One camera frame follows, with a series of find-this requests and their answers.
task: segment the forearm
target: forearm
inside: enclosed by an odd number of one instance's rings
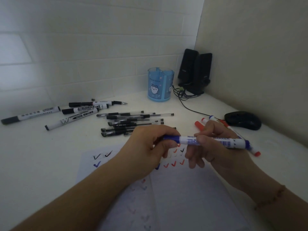
[[[19,230],[94,230],[108,206],[126,186],[110,161],[16,226]]]
[[[247,183],[245,192],[256,204],[266,201],[271,203],[257,208],[257,212],[277,230],[308,230],[308,203],[288,189],[273,201],[282,186],[264,172],[258,178]]]

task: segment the computer mouse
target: computer mouse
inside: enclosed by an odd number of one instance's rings
[[[261,120],[253,113],[237,111],[225,114],[225,121],[230,126],[243,127],[257,131],[261,128]]]

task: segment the black check mark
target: black check mark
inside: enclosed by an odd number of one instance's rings
[[[111,152],[109,152],[109,154],[108,154],[108,155],[105,155],[105,157],[108,157],[111,153],[112,153],[112,151],[111,151]]]
[[[95,158],[95,156],[93,156],[93,157],[94,157],[94,159],[97,159],[99,156],[100,156],[100,154],[96,158]]]

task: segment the black speaker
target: black speaker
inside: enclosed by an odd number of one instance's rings
[[[210,83],[210,71],[212,64],[211,53],[199,54],[195,50],[185,50],[186,57],[180,67],[178,78],[181,80],[179,86],[183,87],[190,93],[201,95],[203,89]]]

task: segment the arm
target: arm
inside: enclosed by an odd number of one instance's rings
[[[148,175],[162,156],[167,157],[169,148],[177,146],[172,140],[159,142],[165,134],[180,135],[165,125],[137,127],[114,158],[11,231],[96,229],[114,198]]]
[[[190,168],[204,166],[202,157],[233,187],[245,192],[259,205],[257,208],[277,230],[308,230],[308,203],[286,189],[273,201],[282,185],[264,173],[250,158],[246,150],[227,149],[207,136],[237,138],[222,124],[208,121],[202,132],[195,134],[201,146],[187,147],[186,158]]]

